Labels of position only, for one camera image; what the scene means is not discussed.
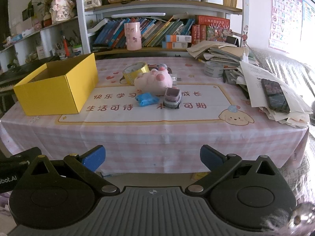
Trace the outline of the grey toy car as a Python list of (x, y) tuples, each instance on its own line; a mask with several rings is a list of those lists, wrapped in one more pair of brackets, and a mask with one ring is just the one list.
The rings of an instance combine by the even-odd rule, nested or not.
[(178, 88), (167, 88), (163, 104), (167, 108), (179, 109), (182, 101), (182, 92)]

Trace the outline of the orange white box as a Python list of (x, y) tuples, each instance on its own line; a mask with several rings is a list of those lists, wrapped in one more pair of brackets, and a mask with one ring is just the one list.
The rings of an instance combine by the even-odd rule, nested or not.
[(192, 42), (192, 36), (187, 36), (187, 35), (166, 35), (166, 42), (191, 43)]
[(188, 43), (186, 42), (162, 42), (163, 49), (186, 49), (188, 48)]

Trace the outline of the stack of papers and books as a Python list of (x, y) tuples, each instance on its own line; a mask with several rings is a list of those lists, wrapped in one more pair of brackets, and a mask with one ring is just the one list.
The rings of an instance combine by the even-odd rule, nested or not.
[[(200, 62), (213, 61), (224, 66), (223, 78), (241, 86), (253, 108), (259, 108), (270, 120), (292, 127), (307, 127), (313, 114), (314, 77), (303, 63), (284, 55), (250, 47), (236, 47), (222, 41), (201, 41), (187, 49)], [(268, 107), (261, 79), (278, 82), (290, 107), (290, 113)]]

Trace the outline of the gold tape roll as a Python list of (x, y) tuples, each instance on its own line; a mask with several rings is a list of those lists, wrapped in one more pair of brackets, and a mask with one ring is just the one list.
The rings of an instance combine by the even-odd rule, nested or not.
[(149, 72), (149, 68), (148, 68), (147, 63), (136, 62), (136, 63), (133, 63), (132, 65), (127, 66), (123, 70), (123, 76), (129, 85), (133, 85), (134, 80), (138, 77), (139, 74), (144, 74), (148, 72)]

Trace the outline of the blue wrapper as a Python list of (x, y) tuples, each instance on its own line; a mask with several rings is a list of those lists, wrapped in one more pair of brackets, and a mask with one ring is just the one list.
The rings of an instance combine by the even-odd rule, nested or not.
[(153, 105), (159, 102), (159, 98), (151, 93), (143, 93), (135, 97), (140, 107)]

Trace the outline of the pink plush paw toy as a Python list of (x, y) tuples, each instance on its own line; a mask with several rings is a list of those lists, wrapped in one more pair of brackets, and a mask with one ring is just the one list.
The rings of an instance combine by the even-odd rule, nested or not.
[(172, 88), (173, 80), (165, 67), (152, 69), (149, 73), (139, 74), (134, 80), (134, 86), (139, 93), (164, 95), (167, 88)]

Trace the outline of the orange white box lower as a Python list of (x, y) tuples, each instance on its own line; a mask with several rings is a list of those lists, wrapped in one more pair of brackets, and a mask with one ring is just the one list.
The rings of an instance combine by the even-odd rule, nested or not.
[(162, 42), (163, 49), (186, 49), (188, 48), (188, 43), (186, 42)]

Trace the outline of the white bookshelf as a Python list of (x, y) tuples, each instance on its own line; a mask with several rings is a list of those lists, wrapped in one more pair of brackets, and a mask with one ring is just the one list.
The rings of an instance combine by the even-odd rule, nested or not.
[(76, 0), (77, 15), (79, 20), (79, 30), (84, 54), (91, 52), (90, 37), (88, 33), (87, 20), (89, 17), (100, 22), (103, 18), (110, 18), (116, 14), (124, 13), (165, 13), (166, 19), (172, 18), (176, 14), (188, 13), (195, 15), (214, 15), (217, 17), (231, 18), (232, 14), (242, 16), (242, 30), (246, 30), (249, 25), (249, 0), (242, 0), (242, 8), (225, 6), (216, 3), (187, 1), (187, 0), (150, 0), (133, 1), (127, 4), (109, 4), (84, 9), (84, 1)]

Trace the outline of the pink checked tablecloth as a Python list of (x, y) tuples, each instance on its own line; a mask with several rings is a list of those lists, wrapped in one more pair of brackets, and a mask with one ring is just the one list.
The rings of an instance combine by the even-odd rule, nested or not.
[(51, 159), (106, 149), (103, 173), (192, 173), (205, 171), (199, 160), (207, 144), (246, 160), (269, 156), (277, 167), (297, 168), (309, 136), (307, 128), (270, 120), (251, 106), (239, 87), (208, 77), (203, 64), (189, 58), (143, 58), (166, 64), (180, 78), (178, 109), (162, 102), (140, 107), (123, 70), (136, 58), (98, 60), (99, 82), (78, 114), (26, 116), (16, 103), (1, 118), (1, 139), (19, 153), (38, 147)]

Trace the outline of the white charger plug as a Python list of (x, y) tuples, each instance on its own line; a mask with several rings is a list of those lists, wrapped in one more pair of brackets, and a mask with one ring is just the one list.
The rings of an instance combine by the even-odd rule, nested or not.
[(178, 85), (178, 83), (182, 81), (182, 79), (178, 77), (177, 74), (170, 74), (170, 76), (172, 78), (173, 85)]

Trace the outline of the pink cylindrical cup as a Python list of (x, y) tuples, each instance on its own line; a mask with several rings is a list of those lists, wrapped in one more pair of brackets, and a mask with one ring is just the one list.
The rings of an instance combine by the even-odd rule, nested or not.
[(129, 51), (136, 51), (142, 48), (142, 36), (139, 22), (124, 24), (124, 34), (126, 37), (126, 47)]

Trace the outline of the pink floral plush doll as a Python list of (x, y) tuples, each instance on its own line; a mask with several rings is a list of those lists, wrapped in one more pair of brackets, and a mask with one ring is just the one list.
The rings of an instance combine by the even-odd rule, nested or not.
[(74, 7), (75, 3), (71, 0), (53, 0), (50, 7), (52, 23), (67, 21), (75, 17)]

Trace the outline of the black smartphone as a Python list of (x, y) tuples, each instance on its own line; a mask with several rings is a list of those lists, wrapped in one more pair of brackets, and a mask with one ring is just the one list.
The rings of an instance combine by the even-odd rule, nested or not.
[(280, 84), (268, 79), (261, 79), (261, 84), (268, 107), (275, 112), (290, 113), (290, 107)]

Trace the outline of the red book box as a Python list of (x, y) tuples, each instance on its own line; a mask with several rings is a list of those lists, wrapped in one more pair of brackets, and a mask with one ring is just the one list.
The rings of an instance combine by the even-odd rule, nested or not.
[(213, 28), (223, 28), (223, 29), (230, 28), (229, 19), (214, 17), (214, 16), (204, 16), (204, 15), (195, 16), (195, 19), (198, 25), (210, 26)]

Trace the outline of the blue white tube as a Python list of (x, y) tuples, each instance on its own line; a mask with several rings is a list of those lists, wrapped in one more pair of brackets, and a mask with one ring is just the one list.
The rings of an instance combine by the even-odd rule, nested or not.
[(164, 71), (164, 70), (166, 70), (166, 71), (168, 71), (168, 67), (167, 67), (167, 65), (166, 64), (164, 64), (164, 63), (159, 63), (159, 64), (149, 64), (148, 65), (148, 68), (149, 68), (149, 70), (150, 71)]

